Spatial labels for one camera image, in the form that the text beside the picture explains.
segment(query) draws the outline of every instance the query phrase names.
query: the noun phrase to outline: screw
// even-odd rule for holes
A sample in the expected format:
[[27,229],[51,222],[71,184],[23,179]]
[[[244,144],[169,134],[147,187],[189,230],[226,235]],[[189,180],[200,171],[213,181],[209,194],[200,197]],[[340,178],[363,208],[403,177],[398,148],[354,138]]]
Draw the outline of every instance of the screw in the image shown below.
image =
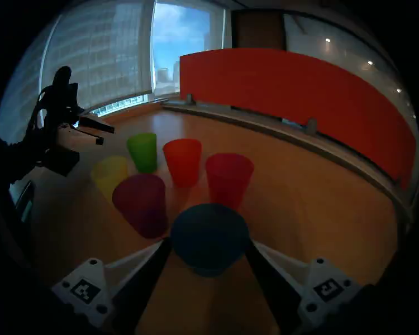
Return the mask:
[[317,305],[316,304],[314,304],[314,303],[311,303],[311,304],[308,304],[307,306],[306,306],[306,311],[308,311],[308,312],[315,312],[317,310]]

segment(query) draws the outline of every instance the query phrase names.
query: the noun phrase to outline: window blind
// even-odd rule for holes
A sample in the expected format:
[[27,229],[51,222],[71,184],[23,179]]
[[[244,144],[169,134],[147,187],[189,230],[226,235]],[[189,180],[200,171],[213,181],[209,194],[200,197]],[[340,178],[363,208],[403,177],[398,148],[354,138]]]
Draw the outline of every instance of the window blind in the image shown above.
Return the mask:
[[0,138],[8,143],[23,140],[39,96],[39,74],[45,44],[53,24],[34,39],[18,63],[0,105]]
[[63,13],[49,41],[42,87],[71,67],[85,109],[150,93],[154,0],[91,1]]

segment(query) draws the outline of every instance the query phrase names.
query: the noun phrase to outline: red partition wall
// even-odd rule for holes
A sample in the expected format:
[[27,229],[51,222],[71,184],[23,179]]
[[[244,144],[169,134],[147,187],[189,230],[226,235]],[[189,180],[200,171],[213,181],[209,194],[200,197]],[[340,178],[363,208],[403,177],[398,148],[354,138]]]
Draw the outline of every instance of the red partition wall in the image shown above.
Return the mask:
[[363,154],[406,188],[416,141],[394,105],[358,76],[273,49],[223,49],[180,57],[180,96],[305,125]]

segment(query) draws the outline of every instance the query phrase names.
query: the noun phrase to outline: window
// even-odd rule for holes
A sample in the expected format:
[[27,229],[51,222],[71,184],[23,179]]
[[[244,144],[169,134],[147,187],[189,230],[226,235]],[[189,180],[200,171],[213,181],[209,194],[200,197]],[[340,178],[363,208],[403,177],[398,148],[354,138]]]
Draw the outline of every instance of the window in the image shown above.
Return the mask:
[[143,95],[140,95],[138,97],[124,99],[124,100],[121,100],[121,101],[118,101],[118,102],[108,104],[104,107],[93,110],[92,113],[101,117],[101,116],[119,111],[121,109],[128,108],[128,107],[133,107],[133,106],[136,106],[138,104],[145,103],[145,102],[148,102],[148,101],[149,101],[149,96],[147,94],[143,94]]
[[204,1],[155,5],[151,45],[156,96],[180,91],[180,56],[222,48],[224,21],[224,9]]
[[204,0],[90,0],[70,8],[39,34],[13,73],[0,106],[0,137],[23,139],[40,90],[64,65],[79,84],[78,104],[99,116],[155,99],[152,91],[178,92],[179,57],[230,47],[228,17]]

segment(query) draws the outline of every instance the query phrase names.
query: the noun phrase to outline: skyscraper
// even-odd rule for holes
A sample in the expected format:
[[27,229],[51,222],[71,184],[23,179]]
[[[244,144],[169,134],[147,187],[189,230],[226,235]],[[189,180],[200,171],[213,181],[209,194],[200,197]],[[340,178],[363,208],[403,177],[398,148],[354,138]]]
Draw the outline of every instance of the skyscraper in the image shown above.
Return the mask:
[[158,69],[156,79],[158,83],[167,83],[169,81],[168,68]]
[[175,83],[180,82],[180,61],[179,60],[174,63],[174,73],[172,75],[172,80]]

